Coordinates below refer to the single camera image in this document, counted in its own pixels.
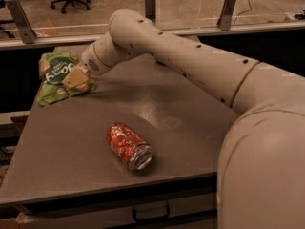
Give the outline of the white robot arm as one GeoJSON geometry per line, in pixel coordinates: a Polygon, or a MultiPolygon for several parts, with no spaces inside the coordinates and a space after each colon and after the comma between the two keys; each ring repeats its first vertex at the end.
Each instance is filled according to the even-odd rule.
{"type": "Polygon", "coordinates": [[[302,76],[161,31],[133,10],[118,10],[64,79],[85,85],[148,54],[232,111],[217,161],[219,229],[305,229],[305,108],[302,76]]]}

